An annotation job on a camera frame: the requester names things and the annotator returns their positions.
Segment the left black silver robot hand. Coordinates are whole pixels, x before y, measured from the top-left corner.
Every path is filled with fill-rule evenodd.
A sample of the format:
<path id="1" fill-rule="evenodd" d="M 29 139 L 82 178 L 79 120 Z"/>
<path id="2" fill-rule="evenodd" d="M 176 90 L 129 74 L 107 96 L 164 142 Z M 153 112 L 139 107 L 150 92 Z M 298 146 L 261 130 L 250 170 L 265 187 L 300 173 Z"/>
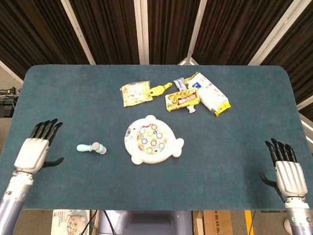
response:
<path id="1" fill-rule="evenodd" d="M 30 136 L 22 144 L 14 162 L 15 170 L 34 175 L 42 168 L 61 164 L 64 160 L 63 157 L 55 161 L 47 161 L 46 155 L 57 131 L 62 125 L 63 123 L 58 122 L 56 118 L 36 124 Z"/>

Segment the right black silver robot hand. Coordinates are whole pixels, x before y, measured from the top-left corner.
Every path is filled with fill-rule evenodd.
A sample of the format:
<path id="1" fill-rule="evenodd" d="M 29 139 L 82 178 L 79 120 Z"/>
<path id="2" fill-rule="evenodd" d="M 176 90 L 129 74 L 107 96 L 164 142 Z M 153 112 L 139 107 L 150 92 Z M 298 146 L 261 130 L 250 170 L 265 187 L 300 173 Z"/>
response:
<path id="1" fill-rule="evenodd" d="M 294 149 L 274 138 L 271 141 L 265 141 L 265 144 L 275 169 L 276 181 L 268 179 L 263 172 L 259 172 L 262 182 L 274 188 L 281 198 L 304 198 L 308 193 L 308 188 L 303 169 L 297 161 Z"/>

